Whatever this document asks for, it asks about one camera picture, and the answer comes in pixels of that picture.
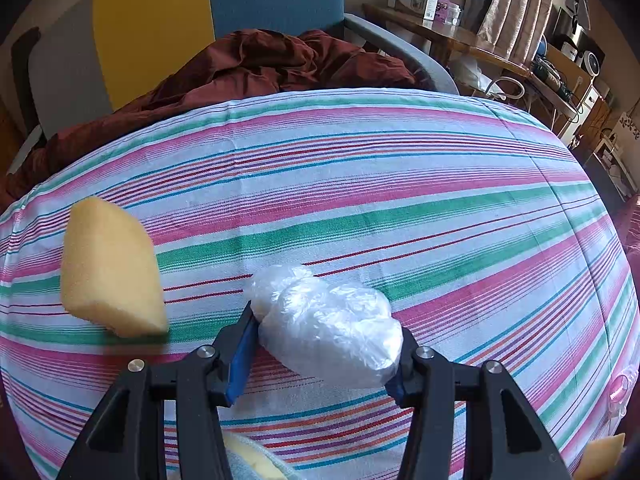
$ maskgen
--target striped tablecloth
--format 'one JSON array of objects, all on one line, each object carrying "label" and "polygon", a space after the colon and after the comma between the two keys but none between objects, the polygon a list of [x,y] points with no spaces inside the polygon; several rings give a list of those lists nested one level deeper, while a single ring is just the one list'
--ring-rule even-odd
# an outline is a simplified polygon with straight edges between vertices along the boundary
[{"label": "striped tablecloth", "polygon": [[[117,339],[60,305],[65,223],[89,195],[153,238],[166,341]],[[155,124],[15,203],[0,251],[2,380],[43,478],[127,360],[211,341],[244,307],[243,280],[270,264],[382,290],[418,342],[450,360],[500,359],[571,466],[613,431],[607,384],[639,332],[620,242],[565,147],[521,111],[429,92],[290,92]],[[395,476],[411,416],[382,389],[330,389],[263,351],[244,396],[220,412],[306,478],[351,480]],[[166,420],[175,468],[171,406]]]}]

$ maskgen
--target red-brown fabric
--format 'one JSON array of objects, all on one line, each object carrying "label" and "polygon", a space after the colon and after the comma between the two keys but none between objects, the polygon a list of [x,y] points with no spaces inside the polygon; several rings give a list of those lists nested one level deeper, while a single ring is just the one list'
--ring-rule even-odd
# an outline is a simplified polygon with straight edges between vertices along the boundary
[{"label": "red-brown fabric", "polygon": [[321,30],[300,37],[240,30],[215,41],[153,91],[111,115],[68,128],[0,182],[0,211],[87,153],[195,108],[277,92],[418,88],[401,60],[365,52]]}]

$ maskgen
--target gray armrest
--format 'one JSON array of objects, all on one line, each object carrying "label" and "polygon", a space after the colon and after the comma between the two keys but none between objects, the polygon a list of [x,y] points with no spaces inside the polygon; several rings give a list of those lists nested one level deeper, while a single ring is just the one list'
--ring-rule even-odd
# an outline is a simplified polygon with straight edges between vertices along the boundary
[{"label": "gray armrest", "polygon": [[460,95],[449,73],[412,44],[354,14],[344,15],[344,26],[390,56],[402,59],[409,70],[422,72],[431,81],[436,92]]}]

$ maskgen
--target yellow sponge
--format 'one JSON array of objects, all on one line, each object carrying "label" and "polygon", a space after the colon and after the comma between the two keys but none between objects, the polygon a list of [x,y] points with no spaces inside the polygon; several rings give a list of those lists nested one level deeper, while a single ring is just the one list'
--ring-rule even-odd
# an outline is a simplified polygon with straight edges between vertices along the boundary
[{"label": "yellow sponge", "polygon": [[121,337],[167,331],[151,238],[132,215],[95,196],[71,208],[60,296],[68,313]]}]

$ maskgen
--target white plastic bag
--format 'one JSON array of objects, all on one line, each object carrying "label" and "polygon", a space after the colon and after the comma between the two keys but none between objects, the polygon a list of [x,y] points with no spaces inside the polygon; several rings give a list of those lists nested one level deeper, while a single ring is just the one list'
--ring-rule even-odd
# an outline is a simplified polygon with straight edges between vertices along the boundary
[{"label": "white plastic bag", "polygon": [[383,386],[396,373],[402,327],[384,294],[359,283],[329,286],[303,266],[273,267],[256,272],[245,292],[262,317],[260,344],[278,361],[342,388]]}]

